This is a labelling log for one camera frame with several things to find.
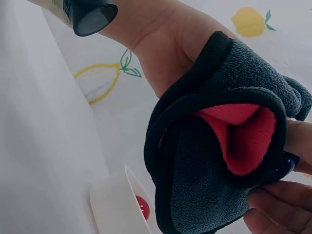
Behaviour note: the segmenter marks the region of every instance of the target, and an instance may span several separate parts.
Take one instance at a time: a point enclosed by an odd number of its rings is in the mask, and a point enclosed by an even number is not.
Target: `white plastic container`
[[[150,208],[145,220],[136,196]],[[139,180],[128,167],[90,190],[90,203],[99,234],[159,234],[154,205]]]

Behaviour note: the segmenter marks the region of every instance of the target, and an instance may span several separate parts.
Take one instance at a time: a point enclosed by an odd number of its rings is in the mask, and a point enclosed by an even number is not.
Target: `hand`
[[[116,19],[101,34],[131,49],[158,97],[193,65],[210,35],[234,35],[177,0],[115,0]]]
[[[289,121],[285,150],[300,156],[296,171],[312,175],[312,124]],[[312,187],[280,181],[252,191],[244,221],[253,234],[311,234]]]

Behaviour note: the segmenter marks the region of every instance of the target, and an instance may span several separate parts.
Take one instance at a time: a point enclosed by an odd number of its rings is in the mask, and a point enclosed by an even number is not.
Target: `fabric fold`
[[[298,163],[283,152],[286,117],[304,120],[311,104],[301,84],[214,33],[149,122],[144,158],[162,232],[213,234],[242,217],[251,189]]]

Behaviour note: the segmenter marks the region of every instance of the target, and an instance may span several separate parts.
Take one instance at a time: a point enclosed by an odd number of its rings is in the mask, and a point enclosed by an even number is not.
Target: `green leaf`
[[[267,28],[269,29],[269,30],[272,30],[272,31],[276,31],[275,29],[273,29],[271,26],[269,26],[268,24],[266,24],[266,26],[267,26]]]
[[[269,19],[271,19],[271,10],[269,10],[266,14],[266,17],[265,17],[265,23],[267,23],[269,21]]]
[[[123,53],[121,60],[120,60],[121,69],[122,70],[127,69],[131,60],[132,60],[132,52],[131,50],[127,49],[125,53]]]
[[[127,68],[124,69],[123,72],[134,77],[142,77],[141,73],[137,70],[137,68]]]

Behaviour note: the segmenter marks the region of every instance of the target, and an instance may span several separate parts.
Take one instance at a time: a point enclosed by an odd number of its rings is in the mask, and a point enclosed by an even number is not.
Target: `white bottle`
[[[58,17],[61,21],[67,24],[72,28],[72,24],[68,19],[67,14],[63,10],[63,2],[64,0],[28,0],[40,7],[43,7],[50,11],[53,15]]]

